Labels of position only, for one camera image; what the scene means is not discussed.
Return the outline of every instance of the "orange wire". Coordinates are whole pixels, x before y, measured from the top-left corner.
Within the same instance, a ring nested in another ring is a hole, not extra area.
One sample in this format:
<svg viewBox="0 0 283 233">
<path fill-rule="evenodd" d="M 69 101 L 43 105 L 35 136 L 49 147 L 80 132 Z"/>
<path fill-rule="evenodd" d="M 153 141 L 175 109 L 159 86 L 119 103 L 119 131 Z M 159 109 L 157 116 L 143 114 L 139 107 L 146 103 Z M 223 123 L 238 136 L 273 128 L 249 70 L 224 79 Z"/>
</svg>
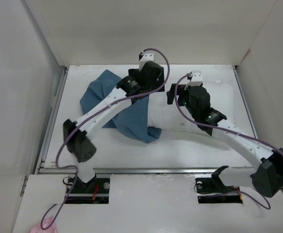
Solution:
<svg viewBox="0 0 283 233">
<path fill-rule="evenodd" d="M 234 186 L 231 186 L 231 187 L 232 187 L 233 189 L 235 189 L 235 190 L 239 191 L 239 189 L 238 189 L 238 188 L 235 188 Z M 243 200 L 241 193 L 239 193 L 239 198 L 240 198 L 241 200 Z"/>
<path fill-rule="evenodd" d="M 99 189 L 99 186 L 98 186 L 98 184 L 97 184 L 97 185 L 95 186 L 95 192 L 94 192 L 94 194 L 93 194 L 93 196 L 92 196 L 93 204 L 94 204 L 94 202 L 95 202 L 95 199 L 96 199 L 96 195 L 97 195 L 98 189 Z"/>
</svg>

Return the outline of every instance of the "black bracket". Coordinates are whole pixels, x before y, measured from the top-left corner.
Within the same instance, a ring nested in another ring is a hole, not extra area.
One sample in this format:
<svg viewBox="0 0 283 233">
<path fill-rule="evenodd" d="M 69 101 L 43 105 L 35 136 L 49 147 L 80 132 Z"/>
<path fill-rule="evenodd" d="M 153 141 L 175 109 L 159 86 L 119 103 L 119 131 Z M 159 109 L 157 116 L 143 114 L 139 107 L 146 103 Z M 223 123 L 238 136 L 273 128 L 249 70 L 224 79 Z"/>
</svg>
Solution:
<svg viewBox="0 0 283 233">
<path fill-rule="evenodd" d="M 146 93 L 160 87 L 164 82 L 164 68 L 153 61 L 144 64 L 141 70 L 129 69 L 128 76 L 117 83 L 117 88 L 122 88 L 127 94 L 133 96 Z M 132 99 L 135 103 L 142 98 Z"/>
<path fill-rule="evenodd" d="M 235 191 L 235 188 L 231 186 L 225 186 L 219 178 L 219 174 L 229 166 L 222 166 L 213 172 L 211 177 L 197 177 L 195 178 L 195 184 L 197 193 L 199 194 L 211 194 L 211 193 L 228 193 Z"/>
<path fill-rule="evenodd" d="M 185 84 L 181 84 L 181 85 L 178 85 L 178 89 L 177 89 L 177 96 L 178 97 L 178 104 L 179 106 L 184 106 L 183 104 L 183 99 L 185 97 L 185 94 L 188 92 L 187 90 L 185 90 Z M 176 88 L 176 84 L 173 83 L 170 87 L 170 90 L 166 92 L 166 95 L 167 95 L 167 104 L 170 105 L 170 104 L 173 104 L 174 102 L 174 98 L 175 98 L 175 88 Z"/>
</svg>

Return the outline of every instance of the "white cloth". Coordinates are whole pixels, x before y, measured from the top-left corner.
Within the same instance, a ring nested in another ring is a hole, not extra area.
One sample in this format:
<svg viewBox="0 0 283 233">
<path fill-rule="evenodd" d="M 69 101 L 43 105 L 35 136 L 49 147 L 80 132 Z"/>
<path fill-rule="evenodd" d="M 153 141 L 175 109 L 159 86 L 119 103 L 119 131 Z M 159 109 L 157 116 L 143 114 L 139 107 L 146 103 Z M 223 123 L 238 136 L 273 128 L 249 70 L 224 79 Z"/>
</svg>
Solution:
<svg viewBox="0 0 283 233">
<path fill-rule="evenodd" d="M 235 114 L 232 86 L 229 83 L 203 82 L 203 87 L 210 94 L 211 106 L 234 123 Z M 181 109 L 188 117 L 191 117 L 185 107 L 181 107 Z M 180 130 L 207 134 L 195 124 L 186 120 L 178 111 L 175 102 L 172 105 L 167 105 L 166 92 L 157 92 L 150 95 L 148 126 L 163 130 Z"/>
</svg>

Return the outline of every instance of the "pink object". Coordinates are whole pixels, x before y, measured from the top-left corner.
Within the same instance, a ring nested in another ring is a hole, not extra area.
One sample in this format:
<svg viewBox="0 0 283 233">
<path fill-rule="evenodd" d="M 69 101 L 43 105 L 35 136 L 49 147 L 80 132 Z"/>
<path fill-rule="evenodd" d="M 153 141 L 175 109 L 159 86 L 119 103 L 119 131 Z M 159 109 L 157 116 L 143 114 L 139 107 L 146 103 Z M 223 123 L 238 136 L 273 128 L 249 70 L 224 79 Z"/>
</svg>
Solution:
<svg viewBox="0 0 283 233">
<path fill-rule="evenodd" d="M 47 227 L 53 221 L 53 219 L 54 219 L 53 217 L 49 217 L 48 219 L 45 219 L 43 221 L 43 227 Z M 39 223 L 35 225 L 34 227 L 32 227 L 29 233 L 57 233 L 57 230 L 55 227 L 55 223 L 53 223 L 51 227 L 48 228 L 46 231 L 41 229 L 40 223 Z"/>
</svg>

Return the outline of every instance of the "rectangular slot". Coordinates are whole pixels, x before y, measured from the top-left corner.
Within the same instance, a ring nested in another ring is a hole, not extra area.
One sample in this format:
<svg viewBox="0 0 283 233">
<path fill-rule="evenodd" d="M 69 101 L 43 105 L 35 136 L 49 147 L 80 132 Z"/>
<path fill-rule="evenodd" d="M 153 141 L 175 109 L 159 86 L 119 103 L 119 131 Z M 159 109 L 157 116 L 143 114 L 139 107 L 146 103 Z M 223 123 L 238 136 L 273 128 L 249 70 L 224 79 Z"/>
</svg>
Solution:
<svg viewBox="0 0 283 233">
<path fill-rule="evenodd" d="M 223 203 L 240 203 L 243 204 L 241 195 L 228 194 L 226 196 L 212 197 L 213 195 L 198 196 L 199 204 L 223 204 Z"/>
<path fill-rule="evenodd" d="M 65 204 L 109 204 L 109 197 L 96 197 L 95 202 L 92 197 L 68 197 Z"/>
<path fill-rule="evenodd" d="M 73 177 L 65 177 L 63 183 L 67 186 L 66 193 L 71 188 Z M 89 188 L 76 182 L 65 204 L 108 204 L 110 178 L 95 178 Z"/>
</svg>

